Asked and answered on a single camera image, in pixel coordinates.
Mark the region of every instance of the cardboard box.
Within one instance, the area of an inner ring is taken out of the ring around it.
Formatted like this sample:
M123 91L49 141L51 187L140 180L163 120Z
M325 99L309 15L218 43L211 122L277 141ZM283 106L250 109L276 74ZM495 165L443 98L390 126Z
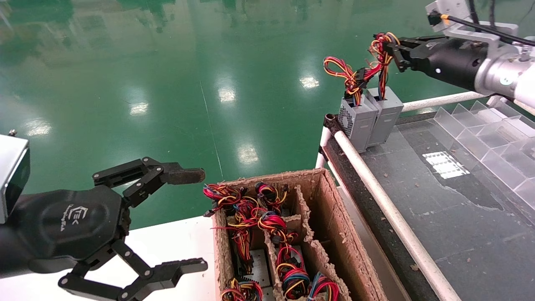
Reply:
M258 182L277 189L290 187L284 207L291 215L284 217L288 228L299 237L292 245L301 246L305 268L311 278L322 272L340 287L340 301L386 301L386 296L366 250L362 245L345 205L330 173L326 169L285 172L277 175L224 182L234 188L247 187L254 191ZM213 217L214 227L226 225L225 213L220 210ZM234 277L232 255L226 230L214 229L216 243L216 292L226 288ZM256 243L268 254L273 296L284 301L281 282L275 273L277 254L270 234L264 232L264 244Z

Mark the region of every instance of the robotic arm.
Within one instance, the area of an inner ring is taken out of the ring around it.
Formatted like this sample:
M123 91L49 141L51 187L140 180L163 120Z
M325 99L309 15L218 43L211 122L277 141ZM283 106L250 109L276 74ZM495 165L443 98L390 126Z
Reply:
M20 195L29 177L28 141L0 136L3 169L0 215L0 279L27 273L72 271L59 280L70 293L95 300L145 299L151 292L173 288L185 273L208 268L202 259L164 262L149 267L125 243L131 223L129 209L165 183L198 183L201 168L160 163L149 157L93 174L95 187L84 191L56 190ZM121 196L112 188L136 181ZM125 288L85 280L119 255L138 274Z
M458 87L535 107L534 42L515 37L517 25L496 23L493 29L489 22L472 23L465 1L436 0L426 10L433 30L446 36L383 43L400 72L411 68Z

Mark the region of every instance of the epoxy floor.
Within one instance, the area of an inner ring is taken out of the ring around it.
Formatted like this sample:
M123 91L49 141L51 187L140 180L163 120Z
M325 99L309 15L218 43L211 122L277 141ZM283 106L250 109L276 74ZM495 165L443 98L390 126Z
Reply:
M210 183L313 168L343 92L323 58L358 68L374 33L432 34L429 1L0 2L0 131L30 139L25 193L89 189L93 172L143 156ZM533 34L531 6L498 0L496 18ZM403 101L462 92L395 68L388 85ZM132 227L201 215L201 189L161 188Z

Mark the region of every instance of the black cable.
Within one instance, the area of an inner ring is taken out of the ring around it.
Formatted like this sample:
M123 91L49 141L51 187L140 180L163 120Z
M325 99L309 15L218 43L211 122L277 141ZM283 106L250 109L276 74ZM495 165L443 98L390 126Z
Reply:
M528 10L528 12L522 17L522 19L520 19L520 21L518 22L518 24L522 24L522 21L524 21L524 19L528 16L528 14L530 14L530 12L533 10L533 7L535 6L535 1L533 1L533 3L531 3L531 6L530 6L530 9Z
M496 0L491 0L491 8L490 8L490 15L488 16L488 20L491 23L491 28L496 29L496 19L494 18L494 9L496 8Z
M470 9L470 18L472 18L472 22L479 25L479 17L477 16L476 4L473 2L473 0L468 0L468 7Z
M452 17L452 16L448 16L446 19L448 19L450 21L453 21L453 22L456 22L456 23L459 23L459 24L462 24L462 25L466 25L466 26L475 28L475 29L479 29L482 32L486 32L486 33L491 33L491 34L497 35L497 36L499 36L501 38L500 40L502 42L507 43L507 44L511 44L513 42L518 42L518 43L521 43L521 44L524 44L524 45L535 46L535 41L530 41L530 40L523 39L521 37L517 37L517 36L514 36L514 35L507 34L507 33L499 32L499 31L497 31L495 29L488 28L488 27L480 25L480 24L474 24L472 22L468 22L468 21L465 21L463 19L459 19L459 18Z

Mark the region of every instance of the gray power supply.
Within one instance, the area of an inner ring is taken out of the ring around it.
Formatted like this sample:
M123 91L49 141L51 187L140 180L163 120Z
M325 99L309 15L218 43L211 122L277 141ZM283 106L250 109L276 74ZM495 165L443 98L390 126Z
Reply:
M403 109L403 103L389 87L386 87L385 100L376 100L377 95L377 88L368 89L360 106L352 107L345 99L340 105L338 121L359 153L386 142Z

